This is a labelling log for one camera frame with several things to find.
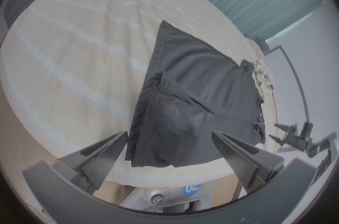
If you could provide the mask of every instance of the black cloth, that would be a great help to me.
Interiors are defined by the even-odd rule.
[[[221,158],[220,130],[265,143],[262,99],[253,65],[238,66],[212,46],[163,21],[134,111],[125,160],[132,167],[174,167]]]

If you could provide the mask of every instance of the mattress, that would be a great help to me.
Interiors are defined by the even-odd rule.
[[[243,59],[263,59],[208,0],[36,0],[17,18],[0,49],[0,81],[26,130],[57,158],[129,130],[163,20],[238,65]],[[266,135],[277,135],[273,100],[262,104],[262,112]],[[268,137],[258,146],[270,152],[278,148]],[[125,150],[106,180],[176,187],[233,173],[224,159],[132,168]]]

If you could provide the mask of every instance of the beige bedsheet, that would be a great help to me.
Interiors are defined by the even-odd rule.
[[[12,25],[0,51],[1,84],[32,137],[59,158],[129,130],[162,20],[238,64],[258,59],[240,31],[207,0],[36,0]],[[277,134],[274,102],[265,102],[262,110],[266,134]],[[270,138],[259,146],[277,150]],[[224,159],[132,168],[122,153],[106,180],[174,187],[232,173]]]

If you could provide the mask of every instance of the blue logo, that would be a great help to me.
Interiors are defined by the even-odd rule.
[[[185,196],[192,196],[199,191],[201,184],[188,185],[182,188],[182,192]]]

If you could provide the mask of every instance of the bedsheet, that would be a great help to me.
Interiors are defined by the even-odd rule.
[[[163,20],[238,64],[259,58],[208,0],[36,0],[0,49],[0,81],[20,122],[57,158],[129,130]],[[263,103],[262,111],[266,134],[277,135],[274,102]],[[258,146],[270,152],[278,148],[270,138]],[[224,159],[132,168],[124,160],[125,150],[106,180],[176,187],[233,173]]]

